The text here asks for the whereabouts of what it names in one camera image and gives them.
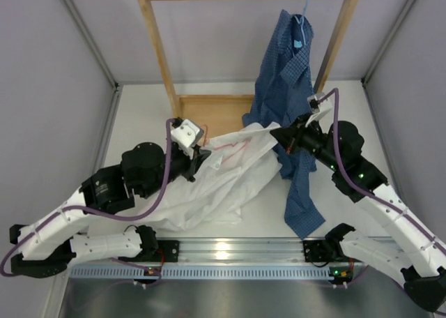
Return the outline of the white shirt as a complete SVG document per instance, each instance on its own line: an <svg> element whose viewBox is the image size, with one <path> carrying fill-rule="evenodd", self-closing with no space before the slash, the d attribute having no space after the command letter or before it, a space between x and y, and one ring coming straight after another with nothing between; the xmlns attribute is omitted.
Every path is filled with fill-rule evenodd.
<svg viewBox="0 0 446 318"><path fill-rule="evenodd" d="M237 132L214 137L206 149L212 154L203 162L191 183L183 177L170 183L157 208L139 223L179 232L205 222L239 222L241 208L254 199L281 169L274 152L277 140L270 134L279 127L252 123ZM222 157L235 151L225 144L250 138L249 144L224 164Z"/></svg>

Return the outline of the pink wire hanger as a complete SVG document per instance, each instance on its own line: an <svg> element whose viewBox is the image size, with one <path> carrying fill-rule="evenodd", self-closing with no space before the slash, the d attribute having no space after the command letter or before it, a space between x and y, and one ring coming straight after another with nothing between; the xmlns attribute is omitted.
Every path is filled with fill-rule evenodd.
<svg viewBox="0 0 446 318"><path fill-rule="evenodd" d="M202 140L202 146L206 146L208 144L208 126L206 124L203 124L201 126L204 130L204 134L203 134L203 140ZM250 138L244 139L242 142L236 142L235 144L225 144L219 147L215 147L213 148L214 151L220 150L220 149L227 149L229 147L236 149L235 151L232 151L229 154L226 154L225 156L222 157L221 160L221 165L224 164L226 161L228 161L230 158L234 157L235 154L241 152L250 142Z"/></svg>

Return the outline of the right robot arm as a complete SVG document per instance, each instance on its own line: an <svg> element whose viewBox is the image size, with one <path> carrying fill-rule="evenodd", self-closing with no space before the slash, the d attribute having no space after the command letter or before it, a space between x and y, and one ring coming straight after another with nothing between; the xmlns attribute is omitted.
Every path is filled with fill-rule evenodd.
<svg viewBox="0 0 446 318"><path fill-rule="evenodd" d="M325 236L325 254L333 260L360 260L387 275L427 312L445 304L445 243L404 204L386 176L362 155L364 138L356 126L338 121L327 133L309 115L270 134L287 153L310 152L332 170L335 187L364 210L399 246L391 249L347 224Z"/></svg>

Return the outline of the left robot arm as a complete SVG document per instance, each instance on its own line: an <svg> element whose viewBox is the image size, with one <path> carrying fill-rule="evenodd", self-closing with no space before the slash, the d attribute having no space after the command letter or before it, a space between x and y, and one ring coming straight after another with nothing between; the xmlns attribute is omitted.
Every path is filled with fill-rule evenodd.
<svg viewBox="0 0 446 318"><path fill-rule="evenodd" d="M198 145L187 155L171 142L168 153L145 142L122 155L118 165L99 169L52 213L33 225L13 225L14 248L4 257L10 263L6 277L48 278L78 264L117 258L122 262L149 262L158 254L155 231L146 225L106 236L81 234L100 216L121 219L121 211L135 206L135 197L163 196L167 184L179 176L193 182L211 152Z"/></svg>

